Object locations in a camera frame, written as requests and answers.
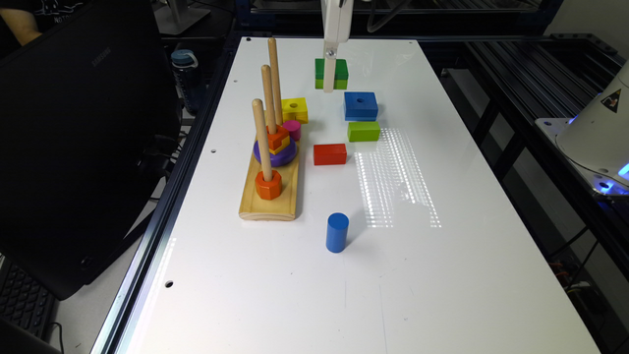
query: pink block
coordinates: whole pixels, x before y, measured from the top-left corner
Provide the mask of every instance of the pink block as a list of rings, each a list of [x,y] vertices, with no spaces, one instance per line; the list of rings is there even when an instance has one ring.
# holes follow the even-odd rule
[[[302,124],[296,120],[289,120],[282,125],[288,134],[297,142],[302,137]]]

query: water bottle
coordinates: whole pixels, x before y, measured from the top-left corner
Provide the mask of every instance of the water bottle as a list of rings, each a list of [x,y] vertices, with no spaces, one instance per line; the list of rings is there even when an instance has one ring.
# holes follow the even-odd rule
[[[197,114],[205,99],[205,82],[199,61],[192,50],[175,50],[170,58],[177,88],[184,98],[184,104],[190,114]]]

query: green cube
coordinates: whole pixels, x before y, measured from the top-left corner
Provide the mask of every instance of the green cube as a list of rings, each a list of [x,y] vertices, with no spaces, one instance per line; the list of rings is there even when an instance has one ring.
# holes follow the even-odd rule
[[[350,142],[377,142],[380,138],[380,125],[377,122],[350,122],[347,138]]]
[[[314,88],[323,89],[323,79],[315,79]],[[347,80],[334,80],[334,89],[347,89]]]
[[[325,71],[325,59],[314,59],[314,78],[323,80],[323,72]],[[347,69],[347,61],[345,59],[336,59],[336,68],[334,69],[334,80],[349,80],[350,72]]]

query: keyboard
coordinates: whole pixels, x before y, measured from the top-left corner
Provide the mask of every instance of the keyboard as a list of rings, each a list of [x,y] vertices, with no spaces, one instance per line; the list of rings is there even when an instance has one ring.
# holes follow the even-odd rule
[[[46,340],[56,302],[48,290],[0,256],[0,317]]]

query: wooden base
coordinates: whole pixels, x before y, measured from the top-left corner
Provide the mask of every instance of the wooden base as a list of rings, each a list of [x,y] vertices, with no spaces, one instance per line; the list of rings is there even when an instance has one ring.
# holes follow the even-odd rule
[[[282,175],[282,194],[272,201],[265,201],[256,193],[256,176],[262,170],[252,153],[249,162],[247,182],[240,202],[239,215],[245,220],[275,220],[291,221],[295,219],[297,204],[297,175],[299,172],[299,142],[297,142],[297,156],[291,163],[273,167]]]

